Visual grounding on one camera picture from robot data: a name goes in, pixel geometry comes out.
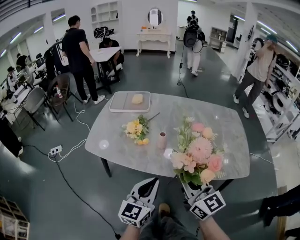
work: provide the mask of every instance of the white tray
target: white tray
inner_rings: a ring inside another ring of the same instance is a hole
[[[131,103],[135,94],[142,94],[141,104]],[[149,92],[116,92],[109,105],[109,110],[113,113],[147,113],[150,110],[151,94]]]

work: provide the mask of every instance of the gray table top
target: gray table top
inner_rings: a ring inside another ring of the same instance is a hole
[[[87,138],[87,151],[119,165],[161,176],[175,175],[170,161],[172,149],[177,149],[177,133],[183,116],[211,127],[218,136],[215,143],[225,147],[222,174],[218,180],[243,178],[249,175],[250,158],[246,134],[237,112],[223,106],[163,94],[151,93],[151,106],[146,118],[160,113],[149,123],[148,145],[138,146],[126,137],[121,126],[134,120],[139,113],[109,111],[110,101],[98,115]],[[159,133],[167,134],[165,150],[157,148]]]

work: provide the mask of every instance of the gray floor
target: gray floor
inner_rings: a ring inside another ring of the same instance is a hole
[[[182,42],[177,43],[177,48],[178,51],[170,59],[167,59],[166,54],[159,53],[142,52],[138,58],[135,53],[126,53],[124,69],[120,74],[121,82],[114,84],[112,90],[145,90],[184,97],[183,87],[176,84]],[[250,110],[250,119],[247,120],[242,115],[241,107],[233,102],[232,95],[238,83],[230,76],[228,68],[217,54],[210,48],[203,50],[200,67],[204,71],[197,78],[186,69],[186,57],[183,60],[181,78],[189,97],[235,109],[243,122],[250,152],[261,154],[272,161],[263,129],[254,110]],[[82,106],[76,102],[79,110],[87,110],[79,119],[91,127],[105,103],[106,100],[97,106],[91,102]],[[69,99],[67,107],[75,118],[73,98]],[[20,134],[24,144],[35,145],[45,153],[62,144],[65,154],[88,135],[86,126],[77,121],[71,122],[64,111],[60,112],[60,124],[48,111],[45,115],[38,114],[37,119],[45,126],[45,132],[38,127],[32,129],[29,124]],[[28,121],[29,119],[25,119],[23,124],[26,125]],[[258,209],[263,198],[277,193],[274,167],[256,157],[250,158],[250,175],[234,180],[222,191],[227,206],[215,215],[215,219],[233,240],[273,240],[276,237],[277,222],[273,221],[270,227],[263,228]],[[0,147],[0,187],[3,195],[17,201],[30,219],[31,240],[115,239],[113,232],[100,216],[71,192],[55,163],[33,148],[25,148],[21,160],[18,161],[3,146]],[[111,163],[109,165],[112,178],[106,175],[101,160],[87,152],[83,146],[60,163],[66,178],[78,194],[100,211],[118,233],[122,233],[126,227],[118,219],[122,199],[126,198],[134,184],[154,175]],[[173,180],[168,184],[171,179],[166,177],[159,179],[156,205],[160,202],[169,203],[176,217],[190,232],[195,233],[197,221],[183,207],[180,183]],[[219,184],[221,182],[213,182],[216,187]]]

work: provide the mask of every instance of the gray pants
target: gray pants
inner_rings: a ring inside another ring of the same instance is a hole
[[[251,89],[247,101],[244,105],[244,108],[249,111],[249,107],[254,103],[254,101],[257,99],[257,97],[259,96],[259,94],[261,93],[263,86],[265,84],[265,82],[259,81],[257,80],[255,77],[253,77],[248,71],[245,73],[245,76],[241,82],[241,84],[239,85],[239,87],[237,88],[237,90],[235,91],[235,96],[237,98],[240,97],[240,95],[242,94],[242,92],[249,87],[251,84],[253,84],[253,88]]]
[[[152,220],[142,230],[139,240],[198,240],[174,217]]]

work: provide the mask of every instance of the fluorescent light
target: fluorescent light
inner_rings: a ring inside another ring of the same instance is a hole
[[[44,28],[44,27],[42,26],[42,27],[36,29],[33,33],[37,33],[38,31],[42,30],[43,28]]]
[[[296,52],[298,52],[298,50],[289,42],[289,41],[286,41],[286,43],[293,49],[295,50]]]
[[[0,57],[2,57],[6,53],[6,49],[1,53]]]
[[[268,32],[266,29],[261,28],[261,30],[263,30],[264,32],[271,34],[270,32]]]
[[[239,16],[236,16],[236,15],[234,15],[236,18],[238,18],[238,19],[241,19],[242,21],[245,21],[245,19],[244,18],[241,18],[241,17],[239,17]]]
[[[54,19],[53,19],[53,22],[55,22],[55,21],[57,21],[57,20],[59,20],[59,19],[65,17],[65,16],[66,16],[65,14],[60,15],[60,16],[58,16],[57,18],[54,18]]]
[[[10,44],[12,44],[19,36],[21,35],[21,32],[19,32],[14,38],[13,40],[10,41]]]
[[[272,28],[269,28],[267,25],[263,24],[261,21],[257,21],[260,25],[264,26],[265,28],[269,29],[271,32],[277,34]]]

